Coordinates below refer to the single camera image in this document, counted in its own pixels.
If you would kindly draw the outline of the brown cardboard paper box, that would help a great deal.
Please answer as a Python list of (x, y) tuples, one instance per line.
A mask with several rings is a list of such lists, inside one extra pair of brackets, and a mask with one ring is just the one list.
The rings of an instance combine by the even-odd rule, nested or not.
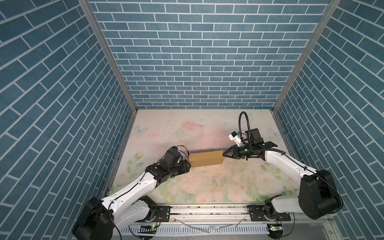
[(224, 151), (212, 151), (203, 153), (193, 153), (189, 157), (192, 168), (220, 165), (225, 157)]

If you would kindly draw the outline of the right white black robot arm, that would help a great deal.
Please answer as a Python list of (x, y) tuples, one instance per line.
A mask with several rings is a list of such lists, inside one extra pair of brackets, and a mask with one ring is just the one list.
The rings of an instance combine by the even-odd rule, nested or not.
[(265, 200), (265, 218), (275, 221), (288, 213), (305, 214), (312, 220), (333, 214), (344, 207), (333, 176), (327, 170), (316, 170), (289, 156), (273, 142), (265, 142), (258, 129), (232, 132), (229, 139), (235, 145), (224, 151), (223, 156), (235, 160), (259, 158), (286, 173), (299, 186), (298, 196), (275, 196)]

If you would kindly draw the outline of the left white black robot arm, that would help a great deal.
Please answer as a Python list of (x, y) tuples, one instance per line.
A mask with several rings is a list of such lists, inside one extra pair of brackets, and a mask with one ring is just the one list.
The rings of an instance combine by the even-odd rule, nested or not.
[(166, 182), (169, 178), (190, 171), (189, 156), (177, 147), (172, 147), (132, 183), (98, 199), (93, 197), (86, 202), (72, 234), (78, 240), (110, 240), (114, 232), (118, 234), (124, 227), (139, 222), (155, 222), (149, 229), (155, 233), (166, 214), (158, 210), (157, 203), (147, 194)]

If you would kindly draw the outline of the floral table mat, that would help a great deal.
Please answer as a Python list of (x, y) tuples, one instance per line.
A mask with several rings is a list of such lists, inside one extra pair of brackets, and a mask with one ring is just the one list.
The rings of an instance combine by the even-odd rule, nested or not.
[[(286, 150), (269, 110), (139, 110), (110, 190), (116, 193), (173, 146), (183, 154), (227, 150), (229, 135), (247, 126), (263, 139)], [(276, 196), (294, 196), (298, 184), (282, 170), (261, 159), (224, 159), (219, 165), (191, 168), (149, 193), (157, 203), (263, 202)]]

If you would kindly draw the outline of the left green circuit board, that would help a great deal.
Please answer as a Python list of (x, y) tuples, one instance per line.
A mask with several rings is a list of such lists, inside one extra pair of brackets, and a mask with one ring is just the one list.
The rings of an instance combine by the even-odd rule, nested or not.
[(138, 235), (144, 235), (144, 234), (156, 234), (157, 233), (156, 226), (140, 226), (138, 228)]

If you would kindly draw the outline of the green circuit board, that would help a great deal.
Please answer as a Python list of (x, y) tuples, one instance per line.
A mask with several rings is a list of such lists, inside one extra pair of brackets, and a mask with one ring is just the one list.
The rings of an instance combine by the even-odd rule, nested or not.
[(140, 226), (138, 228), (138, 235), (144, 235), (144, 234), (156, 234), (157, 233), (156, 226)]
[(282, 225), (268, 225), (268, 229), (270, 232), (283, 232), (283, 226)]

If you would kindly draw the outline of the right green circuit board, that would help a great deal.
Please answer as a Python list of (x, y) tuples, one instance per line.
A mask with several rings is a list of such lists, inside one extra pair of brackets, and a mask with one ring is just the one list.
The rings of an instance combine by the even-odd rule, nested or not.
[(270, 232), (283, 232), (283, 226), (282, 225), (268, 225), (268, 229)]

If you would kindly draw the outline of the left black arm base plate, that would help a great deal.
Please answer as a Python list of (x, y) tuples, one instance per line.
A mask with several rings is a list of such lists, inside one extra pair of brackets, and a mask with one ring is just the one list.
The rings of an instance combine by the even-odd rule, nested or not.
[(167, 205), (160, 205), (156, 208), (152, 207), (150, 208), (148, 214), (137, 220), (136, 223), (144, 223), (144, 222), (154, 222), (156, 220), (156, 216), (160, 218), (159, 221), (163, 222), (169, 222), (171, 215), (171, 206)]

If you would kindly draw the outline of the aluminium front rail frame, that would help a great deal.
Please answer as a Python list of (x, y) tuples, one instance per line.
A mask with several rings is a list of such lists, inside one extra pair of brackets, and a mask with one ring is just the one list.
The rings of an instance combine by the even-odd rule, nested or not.
[[(218, 235), (218, 236), (192, 236), (192, 237), (146, 237), (122, 236), (114, 232), (110, 240), (339, 240), (334, 220), (330, 216), (312, 220), (299, 213), (288, 213), (289, 222), (264, 221), (252, 222), (246, 210), (247, 205), (258, 204), (168, 204), (171, 206), (169, 222), (161, 225), (235, 225), (235, 224), (266, 224), (282, 225), (283, 232), (270, 232), (269, 235)], [(133, 223), (131, 225), (152, 226), (155, 222)]]

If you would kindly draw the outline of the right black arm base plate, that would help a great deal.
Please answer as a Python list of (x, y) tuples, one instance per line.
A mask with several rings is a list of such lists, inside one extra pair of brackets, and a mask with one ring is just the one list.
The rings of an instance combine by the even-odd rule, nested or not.
[(291, 216), (288, 213), (277, 213), (269, 205), (247, 205), (246, 210), (250, 214), (252, 222), (289, 222), (291, 220)]

